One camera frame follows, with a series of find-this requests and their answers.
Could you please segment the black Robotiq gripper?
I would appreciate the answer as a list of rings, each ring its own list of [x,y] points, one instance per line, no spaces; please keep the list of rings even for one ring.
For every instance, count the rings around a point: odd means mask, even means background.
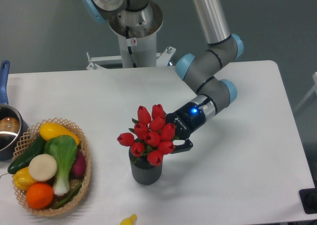
[[[183,144],[174,145],[172,154],[188,152],[193,148],[190,135],[200,128],[207,120],[202,104],[188,102],[175,112],[166,115],[166,122],[175,125],[175,135],[185,139]]]

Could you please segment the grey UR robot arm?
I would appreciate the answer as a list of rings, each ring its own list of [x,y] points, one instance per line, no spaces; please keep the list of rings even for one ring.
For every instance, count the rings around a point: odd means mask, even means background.
[[[193,0],[208,44],[201,56],[187,54],[175,71],[196,97],[166,116],[175,125],[182,145],[164,147],[163,153],[189,151],[190,135],[237,97],[235,85],[217,80],[215,74],[241,55],[244,44],[227,26],[219,0]],[[162,26],[160,7],[150,0],[82,0],[87,12],[99,23],[108,22],[117,35],[125,68],[157,66],[156,34]]]

